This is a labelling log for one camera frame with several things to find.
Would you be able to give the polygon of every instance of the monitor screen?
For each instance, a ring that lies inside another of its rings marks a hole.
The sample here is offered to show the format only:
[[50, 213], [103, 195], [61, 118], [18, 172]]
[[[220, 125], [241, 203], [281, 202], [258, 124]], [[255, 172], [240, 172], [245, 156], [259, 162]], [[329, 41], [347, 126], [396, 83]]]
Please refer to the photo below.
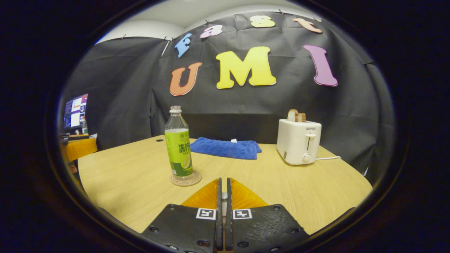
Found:
[[82, 127], [86, 113], [87, 94], [76, 97], [66, 103], [64, 109], [64, 128], [73, 129]]

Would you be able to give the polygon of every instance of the letter m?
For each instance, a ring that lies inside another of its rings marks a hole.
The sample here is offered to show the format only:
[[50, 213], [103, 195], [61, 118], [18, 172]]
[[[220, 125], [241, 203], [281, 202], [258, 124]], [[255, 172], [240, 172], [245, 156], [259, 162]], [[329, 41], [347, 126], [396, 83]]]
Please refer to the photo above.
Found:
[[252, 77], [248, 83], [254, 86], [273, 85], [277, 82], [276, 78], [270, 73], [269, 59], [267, 54], [270, 49], [266, 46], [257, 46], [251, 48], [244, 61], [241, 61], [237, 55], [232, 52], [223, 52], [216, 56], [220, 61], [220, 80], [217, 83], [218, 89], [227, 89], [234, 86], [234, 81], [230, 79], [230, 73], [240, 86], [244, 85], [245, 80], [252, 70]]

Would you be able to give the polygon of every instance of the blue towel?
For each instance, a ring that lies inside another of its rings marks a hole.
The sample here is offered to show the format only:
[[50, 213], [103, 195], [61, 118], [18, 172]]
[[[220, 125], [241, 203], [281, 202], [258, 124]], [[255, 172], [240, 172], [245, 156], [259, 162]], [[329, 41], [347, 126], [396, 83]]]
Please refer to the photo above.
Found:
[[258, 143], [253, 140], [243, 140], [233, 143], [224, 140], [210, 140], [200, 137], [191, 145], [191, 151], [215, 156], [256, 160], [256, 153], [261, 153]]

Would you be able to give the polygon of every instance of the computer monitor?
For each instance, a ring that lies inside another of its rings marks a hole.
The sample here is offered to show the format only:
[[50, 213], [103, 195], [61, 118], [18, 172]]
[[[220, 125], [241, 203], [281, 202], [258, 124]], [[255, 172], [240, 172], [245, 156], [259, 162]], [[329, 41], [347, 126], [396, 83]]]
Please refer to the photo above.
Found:
[[81, 128], [81, 133], [87, 134], [86, 122], [86, 106], [87, 106], [87, 94], [78, 96], [66, 103], [64, 109], [64, 129], [73, 130]]

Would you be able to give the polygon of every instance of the power cord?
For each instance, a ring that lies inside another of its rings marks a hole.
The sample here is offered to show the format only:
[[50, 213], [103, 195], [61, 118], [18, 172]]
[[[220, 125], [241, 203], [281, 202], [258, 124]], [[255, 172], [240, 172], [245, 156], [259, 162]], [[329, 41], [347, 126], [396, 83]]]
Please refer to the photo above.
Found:
[[340, 156], [333, 156], [333, 157], [325, 157], [325, 158], [317, 158], [317, 160], [330, 160], [330, 159], [336, 159], [336, 158], [341, 158]]

